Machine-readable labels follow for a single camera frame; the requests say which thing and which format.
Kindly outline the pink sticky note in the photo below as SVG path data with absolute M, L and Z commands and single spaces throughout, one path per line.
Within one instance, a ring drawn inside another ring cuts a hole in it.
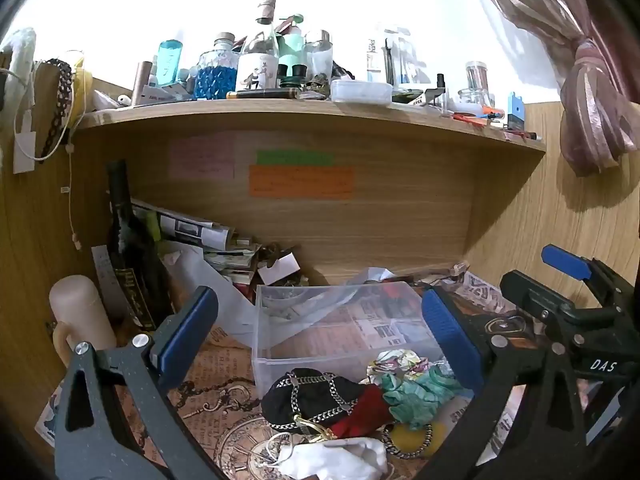
M 169 143 L 168 174 L 180 181 L 234 179 L 234 134 L 215 132 Z

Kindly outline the black pouch with chain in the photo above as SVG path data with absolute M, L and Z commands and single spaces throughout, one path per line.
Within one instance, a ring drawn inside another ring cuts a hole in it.
M 329 428 L 352 414 L 366 386 L 312 368 L 294 368 L 278 378 L 262 397 L 262 417 L 273 430 L 303 432 L 296 416 Z

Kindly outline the small white box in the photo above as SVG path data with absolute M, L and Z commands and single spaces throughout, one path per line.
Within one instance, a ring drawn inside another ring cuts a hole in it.
M 262 284 L 269 286 L 288 278 L 299 270 L 300 266 L 295 256 L 290 252 L 274 260 L 271 266 L 267 263 L 258 266 L 258 275 Z

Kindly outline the yellow ball with chain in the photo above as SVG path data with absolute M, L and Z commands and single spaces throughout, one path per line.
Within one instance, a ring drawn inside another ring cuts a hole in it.
M 430 422 L 418 430 L 404 424 L 387 424 L 381 434 L 386 451 L 403 460 L 433 456 L 447 436 L 447 427 L 441 422 Z

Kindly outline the pink curtain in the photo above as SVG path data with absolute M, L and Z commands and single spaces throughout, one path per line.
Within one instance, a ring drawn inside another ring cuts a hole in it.
M 639 47 L 603 3 L 491 0 L 536 36 L 551 58 L 564 107 L 561 152 L 578 177 L 618 165 L 639 147 Z

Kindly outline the clear plastic storage box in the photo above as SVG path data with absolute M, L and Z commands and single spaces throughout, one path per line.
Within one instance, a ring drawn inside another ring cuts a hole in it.
M 444 352 L 422 316 L 422 298 L 406 283 L 375 284 L 311 328 L 267 350 L 254 348 L 252 365 L 258 396 L 294 368 L 331 372 L 352 382 L 366 376 L 380 352 L 410 349 L 439 361 Z

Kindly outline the stack of newspapers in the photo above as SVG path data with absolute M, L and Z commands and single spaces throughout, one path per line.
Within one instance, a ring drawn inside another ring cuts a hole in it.
M 230 226 L 178 214 L 178 212 L 133 200 L 137 217 L 148 222 L 154 240 L 173 240 L 201 248 L 205 261 L 234 284 L 248 286 L 258 267 L 262 245 L 241 236 Z

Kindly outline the black leopard headband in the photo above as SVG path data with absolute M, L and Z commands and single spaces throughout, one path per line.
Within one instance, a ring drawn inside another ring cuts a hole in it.
M 51 155 L 56 141 L 63 139 L 68 112 L 72 109 L 73 70 L 70 64 L 59 58 L 50 58 L 47 65 L 58 69 L 58 85 L 55 92 L 55 109 L 40 156 Z

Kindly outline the small glass jar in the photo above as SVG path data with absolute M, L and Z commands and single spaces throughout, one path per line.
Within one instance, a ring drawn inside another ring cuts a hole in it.
M 480 61 L 465 65 L 466 87 L 458 91 L 462 103 L 495 106 L 495 97 L 489 91 L 487 66 Z

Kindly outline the orange sticky note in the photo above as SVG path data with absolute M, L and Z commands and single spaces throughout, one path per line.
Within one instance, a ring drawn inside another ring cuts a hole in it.
M 349 200 L 355 186 L 352 167 L 253 165 L 248 194 L 259 198 Z

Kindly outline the wooden shelf board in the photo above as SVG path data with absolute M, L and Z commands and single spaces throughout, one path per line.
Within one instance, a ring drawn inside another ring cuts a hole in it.
M 144 122 L 180 131 L 208 127 L 220 130 L 362 133 L 389 139 L 516 148 L 544 154 L 546 144 L 510 136 L 494 127 L 480 127 L 400 105 L 367 105 L 278 99 L 192 101 L 119 110 L 85 116 L 83 129 L 129 127 Z

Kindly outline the turquoise bottle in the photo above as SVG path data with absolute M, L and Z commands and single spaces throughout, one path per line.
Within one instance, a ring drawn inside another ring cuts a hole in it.
M 177 78 L 182 42 L 179 39 L 167 39 L 160 43 L 156 60 L 156 79 L 161 87 L 173 84 Z

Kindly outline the blue bead glass jar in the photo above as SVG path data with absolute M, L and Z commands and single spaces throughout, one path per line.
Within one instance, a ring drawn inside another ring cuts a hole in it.
M 239 53 L 233 50 L 234 40 L 232 32 L 221 32 L 213 49 L 201 54 L 196 66 L 195 99 L 224 100 L 235 89 Z

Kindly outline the red fabric pouch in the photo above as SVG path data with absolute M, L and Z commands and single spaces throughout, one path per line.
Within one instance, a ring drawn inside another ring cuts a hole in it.
M 376 385 L 366 385 L 352 414 L 333 424 L 330 429 L 339 439 L 367 437 L 393 421 L 390 407 L 383 399 L 383 391 Z

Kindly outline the green fabric scrunchie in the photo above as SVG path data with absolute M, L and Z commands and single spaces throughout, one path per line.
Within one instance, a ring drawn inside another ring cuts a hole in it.
M 442 406 L 464 390 L 444 362 L 413 375 L 383 374 L 378 386 L 393 420 L 412 430 L 426 427 Z

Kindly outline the blue stamp block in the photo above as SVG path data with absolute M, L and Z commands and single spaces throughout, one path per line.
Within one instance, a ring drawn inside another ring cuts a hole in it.
M 525 128 L 525 106 L 522 98 L 514 92 L 508 99 L 506 110 L 506 126 L 513 131 L 523 131 Z

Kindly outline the stitch sticker card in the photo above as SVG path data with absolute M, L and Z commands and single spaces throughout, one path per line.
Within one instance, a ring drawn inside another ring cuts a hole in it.
M 51 448 L 55 447 L 56 416 L 58 416 L 58 404 L 60 403 L 62 387 L 63 383 L 60 382 L 49 396 L 47 404 L 35 424 L 35 432 Z

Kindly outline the white drawstring pouch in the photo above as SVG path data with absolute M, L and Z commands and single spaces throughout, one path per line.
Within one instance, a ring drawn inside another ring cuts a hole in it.
M 276 434 L 265 446 L 262 468 L 290 479 L 383 479 L 390 472 L 380 440 L 347 438 L 309 442 L 300 434 Z

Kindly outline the clear rectangular food container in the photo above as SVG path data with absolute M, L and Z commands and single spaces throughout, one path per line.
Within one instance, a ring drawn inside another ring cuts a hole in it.
M 385 82 L 337 79 L 331 82 L 331 100 L 387 106 L 392 102 L 393 87 Z

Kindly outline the white decorated bottle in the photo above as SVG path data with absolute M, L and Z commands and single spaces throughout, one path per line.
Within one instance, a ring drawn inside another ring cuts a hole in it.
M 279 45 L 273 29 L 276 0 L 262 0 L 253 29 L 241 49 L 236 91 L 266 90 L 277 87 Z

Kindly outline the green sticky note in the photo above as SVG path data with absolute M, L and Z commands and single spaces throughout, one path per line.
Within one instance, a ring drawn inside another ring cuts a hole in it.
M 262 166 L 320 166 L 334 165 L 330 153 L 309 150 L 258 150 L 256 164 Z

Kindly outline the dark wine bottle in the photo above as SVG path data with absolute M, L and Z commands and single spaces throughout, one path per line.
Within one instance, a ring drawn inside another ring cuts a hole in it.
M 109 164 L 107 175 L 112 213 L 108 256 L 132 319 L 144 330 L 157 330 L 174 313 L 168 276 L 146 221 L 134 214 L 126 162 Z

